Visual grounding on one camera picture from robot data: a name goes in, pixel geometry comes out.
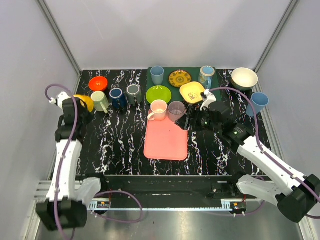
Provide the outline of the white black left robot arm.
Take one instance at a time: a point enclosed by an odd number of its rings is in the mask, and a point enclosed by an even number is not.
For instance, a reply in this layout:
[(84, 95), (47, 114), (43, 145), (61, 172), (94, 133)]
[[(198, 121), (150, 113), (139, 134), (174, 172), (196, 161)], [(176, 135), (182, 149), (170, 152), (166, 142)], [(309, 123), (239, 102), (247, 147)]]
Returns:
[(56, 99), (62, 109), (55, 131), (56, 161), (53, 179), (45, 201), (36, 205), (36, 213), (49, 231), (83, 228), (87, 222), (87, 208), (95, 197), (103, 198), (108, 186), (98, 177), (86, 178), (75, 188), (77, 162), (86, 135), (86, 126), (93, 116), (87, 103), (78, 97), (61, 96)]

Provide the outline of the grey ceramic mug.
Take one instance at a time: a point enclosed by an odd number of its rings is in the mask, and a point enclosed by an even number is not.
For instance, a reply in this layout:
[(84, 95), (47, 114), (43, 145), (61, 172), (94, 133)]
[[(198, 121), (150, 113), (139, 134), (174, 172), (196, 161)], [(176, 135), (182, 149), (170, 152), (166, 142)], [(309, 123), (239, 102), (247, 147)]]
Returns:
[(131, 105), (138, 105), (142, 102), (141, 87), (137, 84), (131, 84), (126, 88), (127, 100)]

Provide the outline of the yellow glass mug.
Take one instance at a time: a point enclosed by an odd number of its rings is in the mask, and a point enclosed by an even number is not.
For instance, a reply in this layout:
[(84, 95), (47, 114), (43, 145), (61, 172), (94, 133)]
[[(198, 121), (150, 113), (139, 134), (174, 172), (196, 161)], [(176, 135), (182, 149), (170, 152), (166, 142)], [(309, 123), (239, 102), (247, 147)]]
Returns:
[(91, 99), (90, 96), (76, 94), (76, 95), (74, 95), (74, 97), (75, 98), (79, 98), (84, 103), (86, 103), (86, 106), (87, 106), (87, 109), (88, 109), (89, 112), (92, 112), (94, 110), (94, 101)]

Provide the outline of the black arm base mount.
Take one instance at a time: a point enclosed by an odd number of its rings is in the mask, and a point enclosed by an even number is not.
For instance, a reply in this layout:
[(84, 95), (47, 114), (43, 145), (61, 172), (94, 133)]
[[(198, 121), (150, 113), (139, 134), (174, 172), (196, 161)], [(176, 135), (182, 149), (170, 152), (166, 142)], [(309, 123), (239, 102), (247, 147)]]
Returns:
[(152, 198), (195, 197), (201, 199), (240, 199), (244, 195), (236, 189), (232, 176), (100, 176), (102, 178), (101, 190), (121, 191), (111, 193), (111, 200), (129, 199), (128, 192), (139, 201)]

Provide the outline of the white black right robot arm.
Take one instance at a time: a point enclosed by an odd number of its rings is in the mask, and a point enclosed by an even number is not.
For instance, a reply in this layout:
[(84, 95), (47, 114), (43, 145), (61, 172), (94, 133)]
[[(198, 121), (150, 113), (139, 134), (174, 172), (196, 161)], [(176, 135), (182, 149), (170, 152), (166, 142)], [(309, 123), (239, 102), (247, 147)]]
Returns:
[(272, 153), (251, 129), (230, 117), (230, 109), (224, 103), (190, 104), (175, 124), (183, 130), (214, 132), (226, 147), (250, 160), (271, 179), (267, 182), (239, 172), (228, 181), (230, 197), (236, 199), (244, 194), (261, 199), (277, 206), (294, 223), (299, 223), (319, 202), (319, 178), (306, 176)]

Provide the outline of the light green ceramic mug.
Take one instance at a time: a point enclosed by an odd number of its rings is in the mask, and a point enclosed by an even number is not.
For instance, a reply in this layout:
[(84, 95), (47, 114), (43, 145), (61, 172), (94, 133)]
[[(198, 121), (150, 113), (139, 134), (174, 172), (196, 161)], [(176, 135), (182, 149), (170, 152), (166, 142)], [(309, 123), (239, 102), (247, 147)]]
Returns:
[(104, 112), (105, 114), (108, 113), (109, 102), (107, 96), (103, 91), (95, 91), (91, 94), (91, 99), (94, 104), (94, 108), (98, 112)]

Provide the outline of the dark blue ceramic mug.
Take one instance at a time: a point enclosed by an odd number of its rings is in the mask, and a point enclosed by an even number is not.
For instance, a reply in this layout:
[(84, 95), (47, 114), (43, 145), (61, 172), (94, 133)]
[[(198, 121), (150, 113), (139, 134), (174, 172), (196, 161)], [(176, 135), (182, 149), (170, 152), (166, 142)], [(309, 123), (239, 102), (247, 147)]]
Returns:
[(123, 110), (127, 107), (127, 100), (124, 92), (120, 88), (112, 88), (109, 92), (112, 106), (117, 110)]

